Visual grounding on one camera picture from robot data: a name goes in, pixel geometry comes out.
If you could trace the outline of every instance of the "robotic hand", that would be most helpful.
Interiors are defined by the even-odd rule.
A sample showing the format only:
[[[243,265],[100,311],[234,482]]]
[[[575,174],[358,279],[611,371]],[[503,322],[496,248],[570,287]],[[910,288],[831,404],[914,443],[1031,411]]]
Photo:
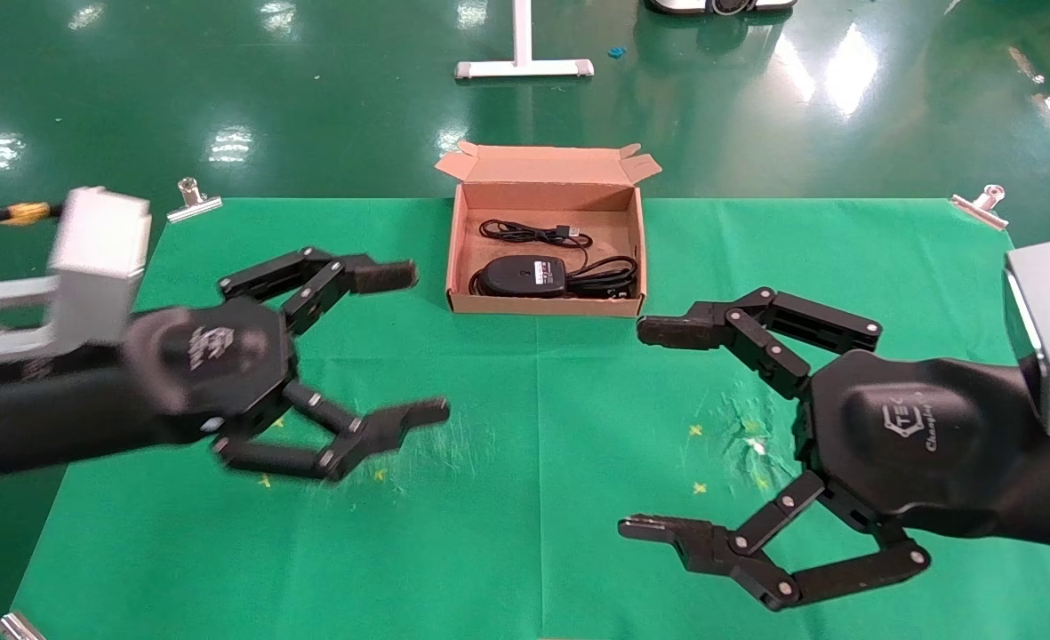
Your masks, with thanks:
[[[883,360],[873,354],[879,323],[768,287],[682,317],[642,317],[643,343],[727,347],[797,400],[803,471],[736,530],[631,515],[618,533],[670,543],[687,571],[729,576],[773,611],[920,574],[931,558],[906,528],[1050,545],[1050,242],[1008,254],[1007,295],[1020,367]],[[770,332],[841,357],[811,375]],[[763,547],[814,502],[879,551],[796,573],[776,567]]]
[[[77,189],[52,276],[0,282],[0,308],[48,310],[41,327],[0,330],[0,474],[215,436],[229,468],[337,482],[448,419],[444,399],[355,415],[298,380],[293,337],[343,295],[414,286],[414,263],[302,248],[219,280],[217,306],[130,313],[148,230],[147,202]],[[295,289],[278,312],[260,304]],[[292,408],[333,442],[252,440]]]

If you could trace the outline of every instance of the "yellow cable connector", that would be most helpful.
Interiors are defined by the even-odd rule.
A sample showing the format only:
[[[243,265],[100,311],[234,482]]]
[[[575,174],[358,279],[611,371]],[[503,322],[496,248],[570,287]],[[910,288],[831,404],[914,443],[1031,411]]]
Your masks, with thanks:
[[[9,218],[0,225],[7,227],[26,227],[34,225],[49,215],[48,202],[18,202],[7,207]]]

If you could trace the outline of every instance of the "green epoxy floor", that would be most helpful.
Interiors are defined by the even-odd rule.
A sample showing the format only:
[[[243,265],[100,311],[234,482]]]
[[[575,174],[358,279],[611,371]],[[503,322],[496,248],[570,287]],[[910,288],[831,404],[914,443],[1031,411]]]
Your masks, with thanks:
[[[1050,239],[1050,1],[801,0],[739,20],[536,0],[537,57],[596,76],[459,84],[457,61],[511,55],[509,4],[0,0],[0,204],[103,185],[163,215],[183,175],[225,197],[444,197],[432,166],[457,138],[638,142],[665,169],[649,197],[998,183],[1013,242]],[[0,228],[0,279],[40,272],[51,234]],[[2,607],[56,484],[0,483]]]

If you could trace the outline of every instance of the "box flap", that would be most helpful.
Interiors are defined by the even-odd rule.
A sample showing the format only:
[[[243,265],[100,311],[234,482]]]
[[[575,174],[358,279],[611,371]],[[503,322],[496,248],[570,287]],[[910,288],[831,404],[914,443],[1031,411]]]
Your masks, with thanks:
[[[638,145],[623,149],[574,147],[488,147],[457,143],[457,151],[436,165],[463,183],[548,183],[634,186],[663,167],[637,156]]]

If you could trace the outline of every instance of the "metal clip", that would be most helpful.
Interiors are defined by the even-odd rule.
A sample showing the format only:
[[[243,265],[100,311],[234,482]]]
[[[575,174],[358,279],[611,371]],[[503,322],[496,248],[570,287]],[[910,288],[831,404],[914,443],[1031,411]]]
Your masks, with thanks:
[[[23,614],[12,612],[0,619],[1,640],[46,640]]]
[[[996,204],[1000,204],[1005,195],[1007,193],[1003,187],[988,185],[983,187],[983,193],[975,198],[975,201],[967,201],[967,198],[962,197],[962,195],[951,195],[951,204],[964,213],[971,215],[972,218],[979,218],[992,230],[1002,231],[1007,228],[1008,222],[991,210],[995,208]]]
[[[175,211],[170,211],[170,214],[167,216],[170,222],[181,222],[183,219],[192,218],[194,215],[201,215],[206,211],[212,211],[214,208],[224,205],[224,200],[220,199],[219,195],[213,195],[209,198],[202,194],[201,188],[196,187],[194,178],[185,177],[181,179],[176,184],[176,188],[181,191],[181,198],[184,198],[184,207]]]

